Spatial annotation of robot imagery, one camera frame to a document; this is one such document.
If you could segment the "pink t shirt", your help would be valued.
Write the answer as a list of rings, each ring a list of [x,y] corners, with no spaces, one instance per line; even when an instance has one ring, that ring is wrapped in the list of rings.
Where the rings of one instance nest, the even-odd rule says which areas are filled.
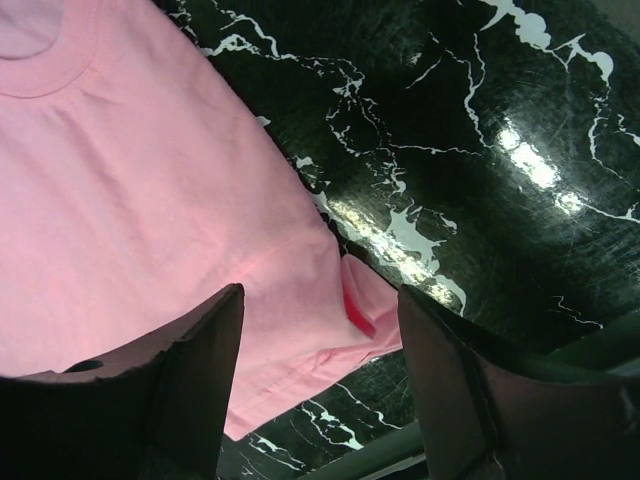
[[[396,291],[339,251],[259,119],[150,1],[1,5],[1,371],[113,350],[227,284],[238,440],[397,351]]]

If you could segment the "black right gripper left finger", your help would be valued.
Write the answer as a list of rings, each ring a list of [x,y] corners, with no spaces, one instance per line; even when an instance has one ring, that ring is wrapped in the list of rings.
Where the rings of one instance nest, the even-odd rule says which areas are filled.
[[[215,478],[243,317],[230,284],[62,373],[2,378],[2,478],[141,479],[154,455]]]

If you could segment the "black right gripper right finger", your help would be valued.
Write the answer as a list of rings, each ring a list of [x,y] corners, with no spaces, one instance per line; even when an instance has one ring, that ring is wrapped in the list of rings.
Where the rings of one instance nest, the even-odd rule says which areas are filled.
[[[419,290],[398,294],[433,479],[635,479],[639,316],[532,353]]]

